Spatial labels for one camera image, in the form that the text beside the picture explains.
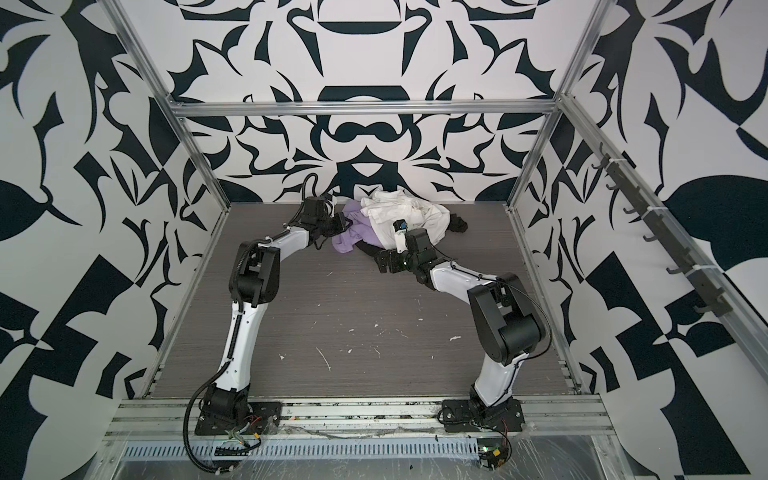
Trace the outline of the purple cloth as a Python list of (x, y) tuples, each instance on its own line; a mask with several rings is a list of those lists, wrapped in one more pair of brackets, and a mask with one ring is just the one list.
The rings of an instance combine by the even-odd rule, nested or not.
[(362, 213), (362, 206), (358, 201), (347, 201), (342, 214), (351, 222), (351, 225), (344, 232), (331, 238), (332, 246), (338, 253), (350, 253), (360, 242), (378, 249), (383, 248), (369, 218)]

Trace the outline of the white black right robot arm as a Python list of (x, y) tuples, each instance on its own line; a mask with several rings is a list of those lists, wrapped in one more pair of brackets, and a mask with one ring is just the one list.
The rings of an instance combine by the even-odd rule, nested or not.
[(498, 416), (513, 399), (513, 385), (523, 363), (543, 353), (551, 342), (545, 312), (512, 273), (492, 276), (472, 271), (440, 251), (424, 229), (403, 233), (404, 246), (375, 255), (382, 273), (409, 272), (433, 291), (465, 302), (485, 358), (470, 390), (478, 416)]

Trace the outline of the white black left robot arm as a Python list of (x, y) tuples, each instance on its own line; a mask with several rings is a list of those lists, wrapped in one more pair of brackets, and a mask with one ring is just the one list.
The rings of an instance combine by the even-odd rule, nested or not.
[(335, 211), (330, 194), (302, 201), (284, 229), (238, 248), (229, 279), (232, 318), (221, 365), (204, 386), (201, 411), (205, 417), (238, 423), (248, 415), (251, 364), (269, 304), (280, 287), (281, 262), (321, 240), (344, 232), (351, 224)]

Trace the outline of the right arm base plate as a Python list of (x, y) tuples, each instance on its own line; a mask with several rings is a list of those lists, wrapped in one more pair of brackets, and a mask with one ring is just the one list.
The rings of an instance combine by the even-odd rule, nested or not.
[(485, 406), (478, 399), (444, 400), (436, 419), (450, 433), (481, 430), (521, 432), (526, 422), (521, 404), (515, 399), (492, 407)]

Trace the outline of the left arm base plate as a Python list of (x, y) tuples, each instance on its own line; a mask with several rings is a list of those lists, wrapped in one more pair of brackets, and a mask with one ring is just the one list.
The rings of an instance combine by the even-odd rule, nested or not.
[(241, 434), (265, 434), (280, 425), (283, 404), (279, 401), (241, 403), (232, 408), (202, 403), (194, 433), (197, 436), (225, 435), (235, 430)]

